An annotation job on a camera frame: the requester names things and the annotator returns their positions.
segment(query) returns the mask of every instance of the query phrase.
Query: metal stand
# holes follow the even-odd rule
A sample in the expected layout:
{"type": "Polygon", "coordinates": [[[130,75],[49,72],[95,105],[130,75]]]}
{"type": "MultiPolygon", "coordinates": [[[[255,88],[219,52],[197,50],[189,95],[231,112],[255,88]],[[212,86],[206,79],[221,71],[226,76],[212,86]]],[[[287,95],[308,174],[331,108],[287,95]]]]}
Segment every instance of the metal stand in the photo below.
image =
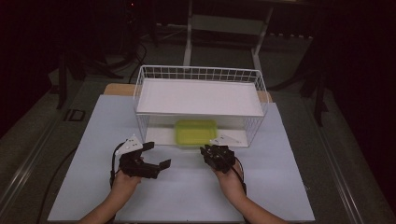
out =
{"type": "Polygon", "coordinates": [[[190,66],[191,64],[191,51],[192,51],[191,33],[192,33],[192,29],[197,29],[197,30],[207,30],[207,31],[215,31],[215,32],[244,34],[244,35],[257,35],[259,37],[259,40],[257,41],[255,48],[251,50],[251,57],[253,60],[254,68],[262,72],[259,52],[262,47],[262,41],[265,38],[265,34],[268,28],[268,23],[271,19],[273,11],[274,11],[273,7],[270,7],[268,9],[264,21],[194,15],[192,13],[192,0],[190,0],[189,17],[187,23],[187,44],[184,53],[183,66],[190,66]]]}

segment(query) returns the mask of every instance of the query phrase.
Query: metal leg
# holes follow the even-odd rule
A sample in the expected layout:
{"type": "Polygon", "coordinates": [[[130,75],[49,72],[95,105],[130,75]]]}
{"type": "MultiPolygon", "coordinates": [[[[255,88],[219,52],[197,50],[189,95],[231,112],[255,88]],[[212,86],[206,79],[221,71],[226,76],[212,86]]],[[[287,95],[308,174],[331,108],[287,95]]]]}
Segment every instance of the metal leg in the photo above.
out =
{"type": "Polygon", "coordinates": [[[274,11],[273,7],[270,7],[267,12],[267,17],[265,18],[265,22],[262,24],[262,30],[259,34],[259,41],[256,44],[256,48],[251,50],[251,57],[253,59],[254,69],[262,71],[262,65],[260,63],[259,52],[262,48],[262,41],[265,38],[265,34],[267,32],[268,23],[270,22],[272,13],[274,11]]]}
{"type": "Polygon", "coordinates": [[[189,1],[189,18],[187,21],[187,44],[186,51],[184,52],[184,66],[190,66],[191,63],[191,20],[192,20],[192,0],[189,1]]]}

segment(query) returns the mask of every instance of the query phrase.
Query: floor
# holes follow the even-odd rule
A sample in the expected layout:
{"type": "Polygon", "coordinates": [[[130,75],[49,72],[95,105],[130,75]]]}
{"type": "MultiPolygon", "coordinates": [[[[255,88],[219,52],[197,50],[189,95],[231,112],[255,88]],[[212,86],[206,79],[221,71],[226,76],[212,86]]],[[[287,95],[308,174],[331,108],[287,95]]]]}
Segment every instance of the floor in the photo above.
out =
{"type": "MultiPolygon", "coordinates": [[[[185,27],[163,27],[160,46],[155,48],[149,36],[142,36],[138,54],[146,53],[146,64],[182,65],[185,35],[185,27]]],[[[192,43],[191,65],[253,68],[248,41],[237,44],[197,33],[192,43]]],[[[267,36],[260,53],[265,85],[271,87],[291,77],[309,44],[310,39],[267,36]]],[[[127,83],[136,66],[115,71],[123,79],[91,70],[84,81],[69,78],[63,109],[56,109],[58,96],[48,93],[0,140],[0,190],[4,192],[0,223],[47,223],[98,96],[108,83],[127,83]],[[67,119],[67,110],[86,114],[82,121],[73,121],[67,119]]],[[[57,71],[49,75],[56,83],[57,71]]],[[[328,112],[323,112],[323,127],[319,127],[312,113],[315,99],[302,98],[298,92],[302,84],[270,93],[306,186],[316,218],[313,223],[396,223],[332,93],[325,92],[328,112]]]]}

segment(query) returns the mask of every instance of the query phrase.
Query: wire grid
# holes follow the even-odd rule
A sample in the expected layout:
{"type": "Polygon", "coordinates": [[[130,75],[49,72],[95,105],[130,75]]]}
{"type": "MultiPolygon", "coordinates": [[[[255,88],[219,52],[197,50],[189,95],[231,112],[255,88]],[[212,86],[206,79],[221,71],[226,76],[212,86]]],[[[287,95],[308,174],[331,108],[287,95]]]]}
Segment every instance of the wire grid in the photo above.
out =
{"type": "MultiPolygon", "coordinates": [[[[195,79],[205,81],[242,82],[254,83],[265,116],[269,96],[265,89],[262,72],[260,70],[223,68],[223,67],[198,67],[198,66],[162,66],[142,65],[134,89],[134,110],[136,111],[142,92],[145,78],[162,79],[195,79]]],[[[143,139],[146,138],[149,126],[149,115],[137,115],[139,129],[143,139]]],[[[244,120],[247,132],[247,141],[250,144],[254,135],[260,128],[263,118],[246,118],[244,120]]]]}

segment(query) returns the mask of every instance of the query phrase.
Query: human hand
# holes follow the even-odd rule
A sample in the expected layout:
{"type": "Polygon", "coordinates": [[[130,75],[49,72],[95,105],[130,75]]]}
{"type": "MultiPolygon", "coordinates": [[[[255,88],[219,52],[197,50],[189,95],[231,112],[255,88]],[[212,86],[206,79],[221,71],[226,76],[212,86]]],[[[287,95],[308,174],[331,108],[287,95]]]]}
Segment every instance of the human hand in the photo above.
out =
{"type": "Polygon", "coordinates": [[[119,170],[107,200],[110,200],[120,210],[134,194],[141,179],[140,176],[128,176],[122,170],[119,170]]]}
{"type": "MultiPolygon", "coordinates": [[[[243,176],[239,161],[235,163],[233,168],[241,177],[243,176]]],[[[230,169],[226,174],[222,171],[213,170],[213,172],[219,180],[221,191],[231,203],[236,203],[237,201],[246,198],[242,183],[233,170],[230,169]]]]}

